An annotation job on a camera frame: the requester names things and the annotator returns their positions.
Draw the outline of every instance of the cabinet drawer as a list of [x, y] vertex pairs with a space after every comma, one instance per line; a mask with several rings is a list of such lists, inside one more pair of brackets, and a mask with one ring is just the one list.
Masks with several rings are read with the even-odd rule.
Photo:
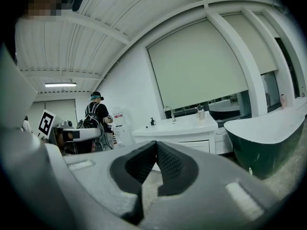
[[197, 149], [199, 151], [210, 152], [209, 141], [194, 141], [194, 142], [172, 142], [173, 144], [178, 144], [181, 146], [186, 146], [188, 148]]

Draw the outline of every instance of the faucet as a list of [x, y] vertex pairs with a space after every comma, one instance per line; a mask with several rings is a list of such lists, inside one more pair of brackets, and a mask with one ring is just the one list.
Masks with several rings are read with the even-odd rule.
[[172, 109], [170, 106], [166, 106], [166, 107], [164, 108], [164, 112], [166, 112], [166, 109], [167, 109], [167, 108], [171, 109], [171, 116], [172, 116], [173, 122], [175, 122], [175, 121], [176, 121], [176, 118], [175, 118], [173, 109]]

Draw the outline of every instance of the white sink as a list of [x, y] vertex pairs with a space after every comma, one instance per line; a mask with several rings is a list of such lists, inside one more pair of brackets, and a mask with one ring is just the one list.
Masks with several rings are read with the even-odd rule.
[[134, 136], [173, 136], [197, 134], [218, 129], [217, 122], [206, 112], [207, 116], [199, 120], [196, 115], [177, 117], [176, 122], [172, 119], [157, 121], [155, 126], [142, 127], [133, 131]]

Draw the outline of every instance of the ceiling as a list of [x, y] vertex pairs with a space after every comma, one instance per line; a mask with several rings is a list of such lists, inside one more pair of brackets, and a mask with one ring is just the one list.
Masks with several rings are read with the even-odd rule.
[[[92, 92], [120, 56], [162, 17], [219, 0], [83, 0], [78, 12], [16, 25], [20, 71], [40, 93]], [[46, 88], [46, 82], [76, 82]]]

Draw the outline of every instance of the ceiling light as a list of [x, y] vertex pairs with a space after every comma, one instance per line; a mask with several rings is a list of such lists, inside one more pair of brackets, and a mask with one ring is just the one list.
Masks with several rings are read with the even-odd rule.
[[77, 84], [75, 82], [51, 82], [51, 83], [45, 83], [46, 88], [52, 88], [52, 87], [76, 87]]

